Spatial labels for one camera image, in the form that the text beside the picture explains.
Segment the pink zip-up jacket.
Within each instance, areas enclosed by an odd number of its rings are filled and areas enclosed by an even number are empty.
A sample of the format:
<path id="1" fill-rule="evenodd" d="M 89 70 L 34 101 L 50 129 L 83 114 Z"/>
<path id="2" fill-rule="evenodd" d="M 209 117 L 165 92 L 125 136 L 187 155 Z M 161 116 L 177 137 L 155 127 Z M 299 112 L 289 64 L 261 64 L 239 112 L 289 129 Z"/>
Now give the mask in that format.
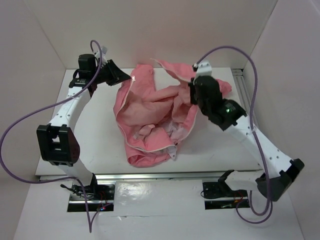
<path id="1" fill-rule="evenodd" d="M 198 113 L 198 107 L 191 104 L 188 86 L 196 75 L 192 66 L 164 60 L 157 63 L 179 84 L 157 90 L 154 68 L 138 64 L 130 79 L 121 84 L 113 107 L 127 161 L 137 168 L 174 160 Z"/>

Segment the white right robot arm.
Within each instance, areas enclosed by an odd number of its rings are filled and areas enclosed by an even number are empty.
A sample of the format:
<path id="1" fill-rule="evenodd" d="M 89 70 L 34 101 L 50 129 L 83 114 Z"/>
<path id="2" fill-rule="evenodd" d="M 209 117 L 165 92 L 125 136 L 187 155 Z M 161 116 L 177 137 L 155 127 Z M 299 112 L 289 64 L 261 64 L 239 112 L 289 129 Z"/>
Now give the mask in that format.
<path id="1" fill-rule="evenodd" d="M 292 185 L 305 164 L 279 150 L 255 125 L 246 111 L 234 100 L 225 99 L 217 79 L 196 76 L 188 83 L 191 103 L 208 120 L 241 143 L 262 167 L 256 171 L 228 170 L 220 178 L 218 190 L 223 196 L 234 191 L 258 191 L 276 202 Z"/>

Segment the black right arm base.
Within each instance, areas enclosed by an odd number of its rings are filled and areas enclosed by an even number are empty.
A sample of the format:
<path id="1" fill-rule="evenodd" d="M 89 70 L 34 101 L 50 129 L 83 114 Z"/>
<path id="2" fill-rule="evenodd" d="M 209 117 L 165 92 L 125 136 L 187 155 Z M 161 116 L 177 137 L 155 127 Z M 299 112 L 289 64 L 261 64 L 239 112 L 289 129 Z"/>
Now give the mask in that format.
<path id="1" fill-rule="evenodd" d="M 203 190 L 200 196 L 204 199 L 205 210 L 227 210 L 249 208 L 248 192 L 243 189 L 231 190 L 226 184 L 227 177 L 234 170 L 226 171 L 216 181 L 205 181 L 202 183 Z"/>

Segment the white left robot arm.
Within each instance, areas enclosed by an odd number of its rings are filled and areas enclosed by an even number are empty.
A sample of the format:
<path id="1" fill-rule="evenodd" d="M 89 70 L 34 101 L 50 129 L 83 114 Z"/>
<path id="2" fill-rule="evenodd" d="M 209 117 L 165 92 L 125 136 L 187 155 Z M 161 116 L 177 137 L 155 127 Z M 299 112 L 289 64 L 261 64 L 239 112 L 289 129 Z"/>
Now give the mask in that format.
<path id="1" fill-rule="evenodd" d="M 36 130 L 42 159 L 71 177 L 70 191 L 88 200 L 97 197 L 99 187 L 95 174 L 80 160 L 81 149 L 74 135 L 76 123 L 99 84 L 114 86 L 130 78 L 103 53 L 81 54 L 66 100 L 50 122 Z"/>

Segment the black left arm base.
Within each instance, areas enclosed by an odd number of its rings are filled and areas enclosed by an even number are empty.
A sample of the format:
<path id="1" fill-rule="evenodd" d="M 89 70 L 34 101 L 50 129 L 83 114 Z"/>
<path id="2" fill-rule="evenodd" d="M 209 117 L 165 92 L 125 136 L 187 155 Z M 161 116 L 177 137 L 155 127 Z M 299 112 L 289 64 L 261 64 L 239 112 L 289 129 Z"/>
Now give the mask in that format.
<path id="1" fill-rule="evenodd" d="M 85 197 L 80 186 L 72 185 L 67 187 L 64 184 L 60 185 L 61 188 L 70 192 L 67 212 L 78 213 L 85 212 Z M 115 183 L 99 183 L 95 190 L 85 187 L 87 205 L 89 212 L 113 212 L 114 199 L 115 199 Z"/>

